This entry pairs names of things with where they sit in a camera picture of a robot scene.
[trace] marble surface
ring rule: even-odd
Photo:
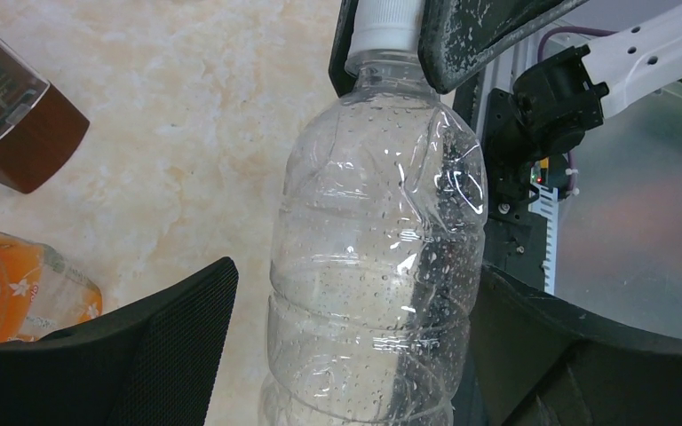
[[[110,309],[231,256],[239,291],[208,425],[257,423],[273,215],[301,128],[334,97],[340,0],[0,0],[0,36],[91,121],[0,231],[48,243]]]

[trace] plastic bottle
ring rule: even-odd
[[[423,0],[360,0],[353,92],[301,133],[274,226],[260,421],[447,426],[480,278],[472,130],[416,55]]]
[[[0,343],[35,341],[102,311],[100,290],[56,250],[0,233]]]

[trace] bottle cap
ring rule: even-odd
[[[349,56],[361,51],[416,52],[424,0],[360,0]]]

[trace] bottle neck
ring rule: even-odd
[[[374,89],[406,92],[421,98],[438,97],[424,78],[415,53],[363,51],[346,61],[346,70],[357,75],[355,91]]]

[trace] wire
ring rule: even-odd
[[[547,45],[548,41],[551,39],[551,37],[558,35],[558,34],[581,34],[582,36],[593,36],[593,37],[604,37],[604,36],[610,36],[612,34],[615,34],[615,31],[609,31],[606,29],[596,29],[596,28],[587,28],[587,27],[576,27],[576,26],[566,26],[566,27],[558,27],[554,28],[547,33],[543,35],[543,38],[540,39],[540,43],[537,45],[537,63],[540,63],[545,59],[545,46]],[[571,154],[571,151],[569,151],[566,154],[566,158],[568,160],[568,167],[571,170],[576,170],[576,167],[574,165],[574,156]],[[576,175],[577,173],[572,173],[571,176],[568,179],[568,188],[567,191],[569,194],[576,194],[575,192],[576,189]]]

